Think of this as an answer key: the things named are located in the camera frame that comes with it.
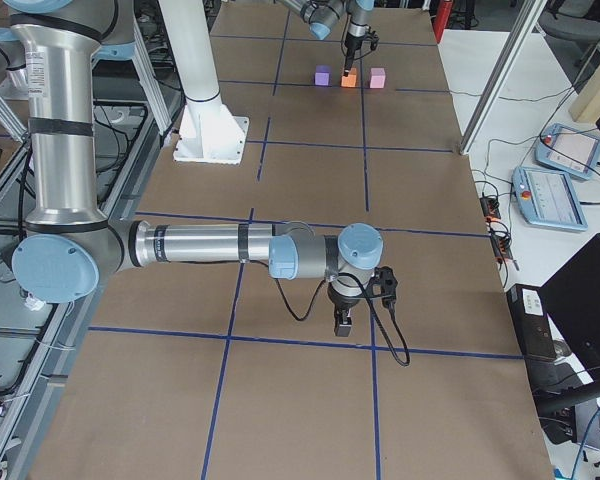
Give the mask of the orange black connector strip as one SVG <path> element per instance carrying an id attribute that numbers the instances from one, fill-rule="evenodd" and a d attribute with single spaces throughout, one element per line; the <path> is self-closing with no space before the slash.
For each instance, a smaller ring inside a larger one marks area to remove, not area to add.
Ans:
<path id="1" fill-rule="evenodd" d="M 517 260 L 511 250 L 511 231 L 501 218 L 498 197 L 482 194 L 479 201 L 496 261 L 499 265 L 511 262 L 518 270 Z"/>

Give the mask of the near teach pendant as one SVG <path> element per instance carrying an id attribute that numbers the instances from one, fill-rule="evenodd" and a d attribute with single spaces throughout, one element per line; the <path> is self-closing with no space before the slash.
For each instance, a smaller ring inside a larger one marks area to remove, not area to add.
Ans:
<path id="1" fill-rule="evenodd" d="M 566 172 L 518 166 L 512 184 L 525 220 L 538 227 L 586 231 L 588 223 Z"/>

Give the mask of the blue tape line crosswise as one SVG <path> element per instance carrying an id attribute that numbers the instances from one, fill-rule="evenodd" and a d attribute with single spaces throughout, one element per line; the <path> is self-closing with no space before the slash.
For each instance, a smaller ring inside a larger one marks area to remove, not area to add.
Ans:
<path id="1" fill-rule="evenodd" d="M 292 340 L 292 339 L 278 339 L 278 338 L 265 338 L 265 337 L 250 337 L 250 336 L 239 336 L 239 335 L 221 335 L 212 333 L 197 333 L 197 332 L 184 332 L 184 331 L 168 331 L 168 330 L 155 330 L 155 329 L 136 329 L 136 328 L 123 328 L 123 327 L 109 327 L 109 326 L 90 326 L 89 331 L 94 332 L 107 332 L 107 333 L 126 333 L 126 334 L 138 334 L 138 335 L 152 335 L 152 336 L 164 336 L 164 337 L 182 337 L 182 338 L 196 338 L 196 339 L 208 339 L 208 340 L 230 340 L 236 342 L 247 342 L 247 343 L 259 343 L 259 344 L 277 344 L 277 345 L 294 345 L 294 346 L 308 346 L 308 347 L 320 347 L 320 348 L 333 348 L 333 349 L 351 349 L 351 350 L 369 350 L 369 351 L 382 351 L 390 352 L 389 347 L 386 346 L 374 346 L 367 344 L 350 344 L 350 343 L 334 343 L 334 342 L 323 342 L 323 341 L 309 341 L 309 340 Z M 510 355 L 510 354 L 497 354 L 497 353 L 479 353 L 479 352 L 466 352 L 466 351 L 454 351 L 454 350 L 435 350 L 435 349 L 410 349 L 410 354 L 420 355 L 437 355 L 437 356 L 449 356 L 449 357 L 467 357 L 467 358 L 479 358 L 479 359 L 497 359 L 497 360 L 523 360 L 521 355 Z"/>

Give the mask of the teach pendant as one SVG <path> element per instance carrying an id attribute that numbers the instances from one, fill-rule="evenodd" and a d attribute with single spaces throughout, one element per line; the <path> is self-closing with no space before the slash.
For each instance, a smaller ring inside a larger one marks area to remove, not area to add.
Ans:
<path id="1" fill-rule="evenodd" d="M 512 184 L 525 220 L 538 227 L 586 231 L 588 223 L 566 172 L 518 166 Z"/>
<path id="2" fill-rule="evenodd" d="M 600 157 L 600 137 L 560 123 L 551 124 L 541 135 L 535 160 L 545 167 L 589 180 Z"/>

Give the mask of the pink block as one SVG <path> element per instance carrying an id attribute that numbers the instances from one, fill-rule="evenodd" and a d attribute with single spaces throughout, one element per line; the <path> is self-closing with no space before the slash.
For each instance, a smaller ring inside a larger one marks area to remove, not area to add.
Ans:
<path id="1" fill-rule="evenodd" d="M 370 69 L 369 88 L 383 89 L 386 83 L 386 71 L 382 67 L 372 67 Z"/>

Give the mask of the far teach pendant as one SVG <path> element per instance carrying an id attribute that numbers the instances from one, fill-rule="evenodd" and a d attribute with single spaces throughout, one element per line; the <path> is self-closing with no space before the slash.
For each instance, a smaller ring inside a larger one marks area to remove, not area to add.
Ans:
<path id="1" fill-rule="evenodd" d="M 545 167 L 589 180 L 600 157 L 600 137 L 560 123 L 551 124 L 541 135 L 535 160 Z"/>

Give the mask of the blue tape line lengthwise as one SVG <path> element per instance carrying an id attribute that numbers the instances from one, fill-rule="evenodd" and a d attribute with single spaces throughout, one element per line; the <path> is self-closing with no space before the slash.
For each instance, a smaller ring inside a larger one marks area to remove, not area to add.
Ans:
<path id="1" fill-rule="evenodd" d="M 362 146 L 363 146 L 363 175 L 364 175 L 364 202 L 365 212 L 370 212 L 370 194 L 369 194 L 369 175 L 368 175 L 368 159 L 367 159 L 367 137 L 366 137 L 366 117 L 365 117 L 365 76 L 363 56 L 360 54 L 358 60 L 358 82 L 361 99 L 361 122 L 362 122 Z M 371 358 L 371 381 L 372 381 L 372 406 L 373 406 L 373 427 L 374 427 L 374 458 L 375 458 L 375 479 L 382 479 L 382 461 L 381 461 L 381 440 L 380 440 L 380 423 L 379 423 L 379 403 L 378 403 L 378 376 L 377 376 L 377 351 L 376 351 L 376 315 L 373 304 L 370 311 L 370 358 Z"/>

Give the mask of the aluminium frame post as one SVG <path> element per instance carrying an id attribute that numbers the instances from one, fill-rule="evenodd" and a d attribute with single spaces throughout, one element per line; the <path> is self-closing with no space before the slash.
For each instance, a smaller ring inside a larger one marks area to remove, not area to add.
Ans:
<path id="1" fill-rule="evenodd" d="M 544 10 L 545 4 L 546 2 L 542 0 L 527 0 L 523 3 L 463 134 L 459 144 L 459 153 L 461 155 L 467 155 L 470 152 L 482 127 L 486 124 L 486 120 L 527 38 L 532 33 L 535 24 Z"/>

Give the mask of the brown paper table cover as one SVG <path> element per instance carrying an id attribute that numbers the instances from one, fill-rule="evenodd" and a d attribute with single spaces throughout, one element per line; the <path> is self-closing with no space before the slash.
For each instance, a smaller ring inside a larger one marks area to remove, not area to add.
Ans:
<path id="1" fill-rule="evenodd" d="M 342 66 L 281 6 L 225 4 L 211 42 L 222 97 L 251 125 L 236 166 L 164 150 L 138 207 L 152 224 L 365 222 L 398 279 L 410 349 L 520 355 L 439 50 L 426 14 L 380 9 L 365 86 L 319 88 Z M 91 326 L 370 345 L 346 338 L 312 280 L 258 265 L 154 264 L 115 275 Z M 369 350 L 89 331 L 33 479 L 375 479 Z M 382 479 L 548 479 L 523 360 L 377 351 Z"/>

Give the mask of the orange block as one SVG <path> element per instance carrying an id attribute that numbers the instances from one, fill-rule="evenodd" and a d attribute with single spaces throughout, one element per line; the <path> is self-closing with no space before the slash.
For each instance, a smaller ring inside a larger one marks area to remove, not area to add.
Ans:
<path id="1" fill-rule="evenodd" d="M 340 85 L 343 88 L 356 88 L 358 81 L 358 74 L 356 68 L 351 68 L 348 72 L 344 72 L 341 77 Z"/>

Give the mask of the black monitor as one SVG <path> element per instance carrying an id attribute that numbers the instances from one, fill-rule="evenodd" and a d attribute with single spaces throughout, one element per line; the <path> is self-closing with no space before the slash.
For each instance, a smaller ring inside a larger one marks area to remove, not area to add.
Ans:
<path id="1" fill-rule="evenodd" d="M 538 398 L 544 416 L 600 397 L 600 233 L 595 234 L 539 290 L 542 306 L 593 381 Z"/>

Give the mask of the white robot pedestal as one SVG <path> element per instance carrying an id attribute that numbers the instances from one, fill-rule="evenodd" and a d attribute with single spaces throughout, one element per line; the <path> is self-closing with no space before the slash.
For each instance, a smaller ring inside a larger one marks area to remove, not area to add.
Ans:
<path id="1" fill-rule="evenodd" d="M 159 5 L 186 98 L 174 159 L 240 163 L 249 119 L 233 116 L 221 98 L 203 3 L 165 0 Z"/>

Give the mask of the black computer box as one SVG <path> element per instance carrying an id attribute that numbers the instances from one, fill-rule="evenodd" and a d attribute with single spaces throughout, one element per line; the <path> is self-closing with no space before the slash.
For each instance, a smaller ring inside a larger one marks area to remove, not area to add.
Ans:
<path id="1" fill-rule="evenodd" d="M 531 360 L 556 360 L 547 313 L 538 288 L 514 284 L 507 292 L 507 303 L 522 355 Z"/>

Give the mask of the purple block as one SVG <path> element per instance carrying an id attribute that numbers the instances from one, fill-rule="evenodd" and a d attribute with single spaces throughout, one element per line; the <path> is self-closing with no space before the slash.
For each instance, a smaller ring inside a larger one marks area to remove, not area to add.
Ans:
<path id="1" fill-rule="evenodd" d="M 331 68 L 329 65 L 317 65 L 314 72 L 314 84 L 316 86 L 330 85 Z"/>

